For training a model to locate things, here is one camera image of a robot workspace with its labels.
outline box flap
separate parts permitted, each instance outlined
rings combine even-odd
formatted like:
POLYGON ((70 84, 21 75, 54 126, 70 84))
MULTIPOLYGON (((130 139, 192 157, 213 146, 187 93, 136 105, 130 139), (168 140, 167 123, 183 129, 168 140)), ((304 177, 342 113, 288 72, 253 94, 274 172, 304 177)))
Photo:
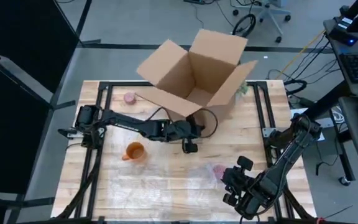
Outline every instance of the box flap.
POLYGON ((201 29, 189 51, 237 65, 247 41, 236 35, 201 29))
POLYGON ((207 106, 225 105, 230 98, 235 94, 242 82, 246 79, 248 74, 254 69, 258 61, 254 60, 237 66, 231 73, 229 78, 223 83, 219 90, 215 93, 207 106))
POLYGON ((151 84, 157 83, 187 54, 187 51, 171 40, 166 40, 152 53, 136 72, 151 84))
POLYGON ((184 117, 201 109, 202 106, 182 99, 166 91, 159 90, 156 87, 150 87, 141 91, 137 91, 136 95, 148 100, 156 105, 162 106, 168 110, 172 110, 184 117))

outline gray floor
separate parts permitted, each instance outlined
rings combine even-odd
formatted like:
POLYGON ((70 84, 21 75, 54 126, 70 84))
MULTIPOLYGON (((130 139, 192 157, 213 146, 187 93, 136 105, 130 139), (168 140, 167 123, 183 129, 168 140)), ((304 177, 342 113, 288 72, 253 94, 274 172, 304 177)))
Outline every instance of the gray floor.
MULTIPOLYGON (((323 20, 336 16, 343 4, 351 2, 288 0, 285 9, 292 11, 292 20, 284 23, 281 22, 283 16, 277 16, 285 32, 282 43, 274 42, 276 31, 272 23, 266 20, 263 24, 257 24, 249 36, 248 45, 303 47, 323 29, 323 20)), ((229 1, 220 0, 219 3, 228 19, 236 22, 238 18, 231 15, 232 8, 229 1)), ((61 4, 73 27, 77 26, 84 5, 85 0, 61 4)), ((204 21, 205 29, 225 33, 231 31, 231 26, 225 21, 216 4, 196 7, 198 17, 204 21)), ((195 9, 181 0, 94 0, 81 40, 101 39, 102 43, 110 44, 161 44, 169 38, 178 44, 191 44, 200 27, 200 22, 195 19, 195 9)), ((135 69, 151 52, 151 50, 77 49, 71 60, 59 102, 77 100, 83 80, 140 80, 135 69)), ((249 79, 265 79, 270 69, 282 69, 295 55, 294 53, 244 52, 241 61, 258 59, 259 63, 249 79)), ((304 75, 317 71, 333 58, 334 56, 330 54, 320 55, 304 75)), ((4 64, 21 79, 28 79, 28 76, 21 74, 9 60, 5 60, 4 64)), ((295 66, 290 67, 287 72, 291 72, 295 66)), ((314 81, 321 75, 322 73, 317 74, 309 81, 314 81)), ((341 80, 343 77, 340 72, 332 73, 308 86, 299 95, 318 100, 341 80)), ((38 84, 30 81, 28 83, 42 96, 50 97, 50 94, 38 84)), ((67 144, 67 140, 57 133, 57 129, 71 126, 74 114, 75 107, 55 112, 27 199, 55 195, 65 155, 63 149, 67 144)), ((327 129, 324 130, 324 134, 328 140, 320 143, 319 146, 324 154, 324 160, 333 161, 336 157, 334 132, 332 129, 327 129)), ((308 148, 303 158, 317 214, 325 217, 353 205, 352 208, 330 220, 358 223, 358 156, 351 142, 346 144, 346 149, 357 179, 349 187, 343 187, 337 181, 337 178, 343 175, 340 161, 337 161, 333 167, 323 166, 317 177, 314 174, 315 164, 318 162, 315 146, 308 148)), ((51 209, 52 206, 23 209, 19 221, 46 220, 51 209)))

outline chair wheel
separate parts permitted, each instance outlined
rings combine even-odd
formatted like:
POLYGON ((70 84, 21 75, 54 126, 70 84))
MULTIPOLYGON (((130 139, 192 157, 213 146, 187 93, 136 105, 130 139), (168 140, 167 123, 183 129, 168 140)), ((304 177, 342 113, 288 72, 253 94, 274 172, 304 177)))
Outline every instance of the chair wheel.
POLYGON ((346 177, 341 177, 338 179, 339 183, 341 183, 343 186, 349 186, 351 184, 350 181, 346 179, 346 177))
POLYGON ((284 18, 284 21, 288 22, 290 20, 291 20, 291 15, 286 15, 285 18, 284 18))

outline office chair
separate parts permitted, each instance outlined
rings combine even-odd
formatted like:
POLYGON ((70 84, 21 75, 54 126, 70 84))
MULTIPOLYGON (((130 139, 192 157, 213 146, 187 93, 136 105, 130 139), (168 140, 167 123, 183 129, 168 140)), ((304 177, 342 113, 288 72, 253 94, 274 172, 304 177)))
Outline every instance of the office chair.
MULTIPOLYGON (((261 0, 261 3, 262 5, 261 6, 255 6, 253 5, 252 6, 252 9, 258 9, 258 10, 261 10, 259 12, 259 14, 256 16, 256 21, 259 21, 259 22, 263 22, 264 21, 264 18, 266 16, 269 16, 269 18, 273 21, 276 29, 277 29, 277 32, 280 34, 277 38, 276 38, 276 43, 280 43, 281 40, 282 40, 282 35, 283 35, 283 31, 281 30, 280 26, 278 25, 276 19, 273 17, 274 14, 276 15, 285 15, 285 18, 284 18, 284 21, 285 22, 288 22, 289 20, 291 20, 291 12, 288 11, 288 10, 283 10, 283 9, 272 9, 270 7, 271 4, 275 4, 276 6, 278 7, 282 7, 282 1, 281 0, 272 0, 272 1, 269 1, 269 0, 261 0)), ((250 9, 251 6, 241 6, 241 5, 238 5, 238 6, 235 6, 237 8, 241 8, 241 9, 250 9)), ((233 15, 236 16, 238 15, 238 10, 235 9, 233 10, 233 15)))

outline white cable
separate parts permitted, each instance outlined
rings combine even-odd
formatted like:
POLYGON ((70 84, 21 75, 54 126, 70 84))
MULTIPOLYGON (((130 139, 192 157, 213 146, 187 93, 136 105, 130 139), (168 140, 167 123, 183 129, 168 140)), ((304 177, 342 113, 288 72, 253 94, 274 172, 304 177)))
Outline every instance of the white cable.
POLYGON ((338 111, 334 110, 334 108, 331 108, 331 111, 333 112, 335 123, 342 124, 345 122, 345 117, 342 115, 342 110, 339 106, 336 106, 335 108, 338 109, 338 111))

